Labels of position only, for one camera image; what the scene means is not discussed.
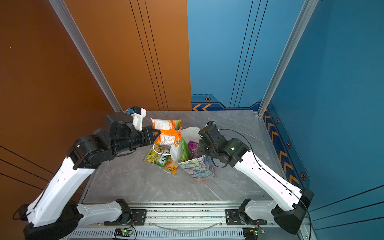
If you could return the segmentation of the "purple grape candy bag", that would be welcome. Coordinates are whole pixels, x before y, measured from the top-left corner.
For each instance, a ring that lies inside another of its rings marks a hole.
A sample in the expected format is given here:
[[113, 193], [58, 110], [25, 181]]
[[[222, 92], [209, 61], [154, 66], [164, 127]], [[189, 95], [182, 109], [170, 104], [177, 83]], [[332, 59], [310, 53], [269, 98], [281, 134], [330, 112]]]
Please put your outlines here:
[[199, 144], [194, 141], [188, 142], [188, 147], [191, 152], [191, 159], [200, 158], [201, 155], [199, 154]]

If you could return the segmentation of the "colourful white paper bag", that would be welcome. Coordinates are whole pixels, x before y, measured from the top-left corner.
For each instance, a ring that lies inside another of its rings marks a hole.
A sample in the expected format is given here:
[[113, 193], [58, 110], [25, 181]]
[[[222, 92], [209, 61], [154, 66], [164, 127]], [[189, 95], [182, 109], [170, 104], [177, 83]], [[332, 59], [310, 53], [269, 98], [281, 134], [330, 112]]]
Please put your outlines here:
[[[188, 144], [189, 141], [198, 143], [201, 139], [198, 132], [200, 131], [197, 127], [188, 127], [182, 130], [182, 138]], [[168, 161], [174, 161], [179, 164], [179, 168], [183, 169], [193, 179], [198, 182], [203, 182], [216, 177], [215, 169], [213, 167], [212, 158], [208, 156], [201, 156], [200, 158], [190, 159], [189, 161], [181, 163], [182, 149], [181, 142], [177, 146], [160, 146], [170, 149], [171, 157]]]

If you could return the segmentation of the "orange snack bag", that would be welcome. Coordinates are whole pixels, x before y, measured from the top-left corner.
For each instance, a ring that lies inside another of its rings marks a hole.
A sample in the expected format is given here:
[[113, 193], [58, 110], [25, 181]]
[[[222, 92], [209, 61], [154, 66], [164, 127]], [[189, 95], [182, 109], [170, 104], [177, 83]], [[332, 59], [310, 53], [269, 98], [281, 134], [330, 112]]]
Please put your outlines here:
[[161, 134], [155, 140], [155, 145], [177, 146], [182, 140], [182, 121], [181, 120], [160, 120], [151, 118], [155, 130], [160, 130]]

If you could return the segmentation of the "green Lays chips bag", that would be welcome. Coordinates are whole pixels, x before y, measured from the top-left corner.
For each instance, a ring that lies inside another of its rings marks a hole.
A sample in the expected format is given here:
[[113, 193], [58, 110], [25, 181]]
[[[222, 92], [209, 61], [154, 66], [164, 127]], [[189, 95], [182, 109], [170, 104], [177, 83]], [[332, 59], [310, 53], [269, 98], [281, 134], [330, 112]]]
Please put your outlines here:
[[183, 162], [189, 161], [192, 158], [191, 151], [189, 149], [188, 144], [183, 138], [181, 141], [181, 149], [182, 149], [182, 157], [180, 162], [183, 163]]

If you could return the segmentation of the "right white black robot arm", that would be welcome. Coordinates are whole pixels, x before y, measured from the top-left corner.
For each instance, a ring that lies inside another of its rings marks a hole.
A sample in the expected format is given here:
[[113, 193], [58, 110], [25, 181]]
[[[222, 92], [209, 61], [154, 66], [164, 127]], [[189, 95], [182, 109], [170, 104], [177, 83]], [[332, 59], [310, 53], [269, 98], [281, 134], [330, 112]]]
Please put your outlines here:
[[290, 234], [299, 232], [314, 197], [310, 189], [300, 189], [283, 179], [239, 139], [227, 141], [219, 138], [214, 141], [201, 138], [198, 151], [245, 174], [272, 197], [268, 205], [257, 204], [251, 199], [244, 200], [238, 209], [243, 224], [253, 225], [258, 220], [274, 221]]

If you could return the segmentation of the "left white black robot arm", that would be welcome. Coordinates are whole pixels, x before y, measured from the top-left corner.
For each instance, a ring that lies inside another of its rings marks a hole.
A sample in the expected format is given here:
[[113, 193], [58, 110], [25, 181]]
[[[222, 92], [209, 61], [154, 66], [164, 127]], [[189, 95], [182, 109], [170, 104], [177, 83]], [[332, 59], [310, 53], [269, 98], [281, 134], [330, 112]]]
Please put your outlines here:
[[57, 173], [35, 201], [17, 214], [28, 224], [27, 240], [59, 240], [76, 228], [92, 224], [123, 226], [133, 223], [133, 213], [123, 199], [106, 204], [83, 205], [70, 201], [80, 185], [104, 162], [120, 153], [153, 145], [161, 132], [143, 127], [144, 114], [115, 113], [91, 135], [75, 141]]

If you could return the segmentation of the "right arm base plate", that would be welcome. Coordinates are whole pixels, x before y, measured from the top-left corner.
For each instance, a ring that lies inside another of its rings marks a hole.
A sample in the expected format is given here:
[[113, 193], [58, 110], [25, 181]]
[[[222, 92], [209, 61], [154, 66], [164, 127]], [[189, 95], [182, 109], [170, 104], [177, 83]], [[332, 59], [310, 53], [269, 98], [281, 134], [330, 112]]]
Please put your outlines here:
[[237, 225], [256, 225], [256, 226], [266, 226], [267, 221], [266, 220], [244, 220], [240, 217], [239, 211], [237, 209], [226, 209], [225, 210], [225, 215], [226, 215], [226, 224], [228, 226], [237, 226]]

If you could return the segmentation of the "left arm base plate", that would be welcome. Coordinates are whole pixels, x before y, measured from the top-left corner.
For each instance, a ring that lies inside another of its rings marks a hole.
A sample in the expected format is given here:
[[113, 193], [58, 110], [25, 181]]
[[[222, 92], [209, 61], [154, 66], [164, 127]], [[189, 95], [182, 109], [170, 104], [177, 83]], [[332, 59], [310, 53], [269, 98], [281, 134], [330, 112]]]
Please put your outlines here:
[[130, 211], [124, 211], [113, 222], [105, 221], [105, 226], [143, 226], [146, 221], [147, 210], [136, 209]]

